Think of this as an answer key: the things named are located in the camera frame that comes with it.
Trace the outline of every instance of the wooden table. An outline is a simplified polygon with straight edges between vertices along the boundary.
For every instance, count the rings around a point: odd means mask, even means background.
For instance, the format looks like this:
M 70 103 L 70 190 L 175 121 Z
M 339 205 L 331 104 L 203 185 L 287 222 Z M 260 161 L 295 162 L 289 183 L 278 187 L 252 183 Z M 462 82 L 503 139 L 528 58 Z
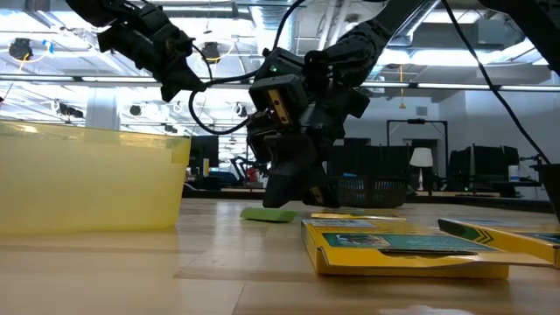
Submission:
M 255 201 L 184 199 L 177 229 L 0 237 L 0 314 L 559 314 L 560 270 L 507 281 L 315 276 L 291 224 L 239 219 Z M 554 222 L 553 214 L 411 205 L 439 217 Z

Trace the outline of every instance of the ceiling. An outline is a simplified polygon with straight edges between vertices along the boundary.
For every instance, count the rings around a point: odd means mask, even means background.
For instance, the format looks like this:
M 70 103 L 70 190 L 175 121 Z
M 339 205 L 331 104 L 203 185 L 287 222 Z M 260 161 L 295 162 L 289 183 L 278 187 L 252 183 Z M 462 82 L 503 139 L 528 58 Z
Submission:
M 280 17 L 290 2 L 275 0 L 236 1 L 156 1 L 162 4 L 171 21 L 195 37 L 200 48 L 206 42 L 218 43 L 220 62 L 213 66 L 213 77 L 240 75 L 257 69 L 264 47 L 270 47 Z M 472 44 L 485 58 L 486 66 L 496 84 L 537 84 L 550 77 L 540 54 L 513 21 L 503 14 L 485 10 L 477 1 L 449 1 L 463 30 Z M 351 29 L 357 22 L 374 17 L 383 3 L 353 0 L 310 0 L 294 12 L 283 31 L 282 47 L 299 55 L 325 46 Z M 449 17 L 441 4 L 426 11 L 423 23 L 410 32 L 409 45 L 395 42 L 380 57 L 378 67 L 369 80 L 443 83 L 481 83 L 473 59 L 466 54 Z M 70 76 L 150 76 L 136 69 L 133 62 L 117 53 L 99 51 L 96 33 L 102 31 L 83 21 L 69 10 L 65 1 L 7 0 L 0 4 L 0 78 L 6 74 L 70 75 Z M 17 38 L 30 39 L 33 57 L 30 62 L 14 59 L 8 53 Z M 207 78 L 207 68 L 198 54 L 188 59 L 193 71 Z M 95 83 L 59 84 L 1 79 L 0 95 L 10 90 L 0 105 L 0 118 L 67 123 L 68 118 L 57 114 L 54 100 L 79 109 L 87 115 L 89 89 Z M 116 87 L 122 113 L 122 128 L 140 132 L 165 133 L 160 123 L 174 124 L 179 135 L 204 135 L 195 127 L 184 104 L 189 92 L 181 92 L 171 103 L 161 101 L 154 84 L 137 83 L 131 87 Z M 400 89 L 375 90 L 374 97 L 392 97 Z M 439 102 L 448 93 L 409 90 L 409 96 L 432 97 Z M 145 110 L 140 116 L 130 114 L 130 107 L 138 105 Z M 196 110 L 203 121 L 216 129 L 227 128 L 242 121 L 235 111 L 243 106 L 254 111 L 249 95 L 242 87 L 210 89 L 196 97 Z M 72 124 L 83 125 L 81 119 L 70 119 Z M 244 131 L 224 136 L 223 150 L 231 154 L 246 151 Z

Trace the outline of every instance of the fluorescent light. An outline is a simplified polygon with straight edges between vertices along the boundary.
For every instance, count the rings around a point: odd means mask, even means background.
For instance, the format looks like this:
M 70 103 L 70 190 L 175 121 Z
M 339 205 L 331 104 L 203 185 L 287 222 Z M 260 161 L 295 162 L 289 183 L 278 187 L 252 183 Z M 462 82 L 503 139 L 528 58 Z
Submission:
M 400 82 L 364 82 L 361 86 L 363 88 L 408 88 L 410 84 Z
M 545 58 L 540 58 L 539 60 L 533 62 L 535 66 L 547 66 L 549 62 Z
M 386 48 L 379 59 L 377 60 L 378 65 L 388 65 L 388 64 L 396 64 L 396 65 L 407 65 L 409 64 L 410 56 L 408 52 L 403 50 L 395 50 L 395 49 L 388 49 Z
M 480 14 L 473 10 L 453 10 L 453 15 L 460 24 L 473 24 L 480 18 Z M 447 11 L 434 10 L 428 15 L 428 17 L 426 17 L 423 22 L 450 24 L 452 20 L 449 18 Z
M 447 83 L 419 83 L 418 88 L 433 88 L 433 89 L 466 89 L 466 90 L 489 90 L 488 85 L 482 84 L 447 84 Z
M 476 52 L 482 64 L 488 52 Z M 452 49 L 423 49 L 414 52 L 411 63 L 419 66 L 448 66 L 448 67 L 475 67 L 476 59 L 467 50 Z
M 85 82 L 134 82 L 134 83 L 155 83 L 156 80 L 151 77 L 82 77 Z
M 73 77 L 58 75 L 0 75 L 3 81 L 73 81 Z
M 560 92 L 560 86 L 502 86 L 500 91 Z

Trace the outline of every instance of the translucent yellow container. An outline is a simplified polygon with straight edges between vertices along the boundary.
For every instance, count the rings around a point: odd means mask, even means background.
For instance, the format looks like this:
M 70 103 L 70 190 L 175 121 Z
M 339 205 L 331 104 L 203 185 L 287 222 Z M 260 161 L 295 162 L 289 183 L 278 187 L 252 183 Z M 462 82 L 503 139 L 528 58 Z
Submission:
M 190 145 L 182 137 L 0 121 L 0 235 L 172 226 Z

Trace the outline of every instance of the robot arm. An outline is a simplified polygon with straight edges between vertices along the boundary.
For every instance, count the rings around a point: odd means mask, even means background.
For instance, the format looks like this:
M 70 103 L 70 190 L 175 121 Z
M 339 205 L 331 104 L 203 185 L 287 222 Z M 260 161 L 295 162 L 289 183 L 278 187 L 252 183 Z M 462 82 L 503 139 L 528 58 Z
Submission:
M 186 64 L 194 38 L 173 25 L 160 7 L 139 8 L 125 0 L 66 0 L 97 27 L 102 51 L 115 49 L 153 73 L 162 83 L 162 98 L 180 90 L 203 91 Z M 550 67 L 560 73 L 557 53 L 558 4 L 555 0 L 479 0 L 504 11 L 533 41 Z M 248 143 L 258 163 L 272 162 L 263 201 L 280 207 L 303 192 L 306 204 L 336 207 L 322 163 L 337 138 L 344 137 L 348 115 L 360 118 L 369 99 L 354 90 L 369 75 L 383 49 L 426 0 L 388 2 L 376 17 L 343 35 L 324 51 L 304 58 L 282 48 L 265 52 L 249 93 L 257 112 L 248 119 Z
M 126 0 L 66 0 L 70 8 L 96 27 L 102 52 L 116 50 L 138 69 L 150 71 L 162 83 L 162 99 L 170 102 L 181 90 L 204 91 L 206 86 L 186 64 L 193 41 L 173 25 L 161 7 L 146 2 L 139 8 Z

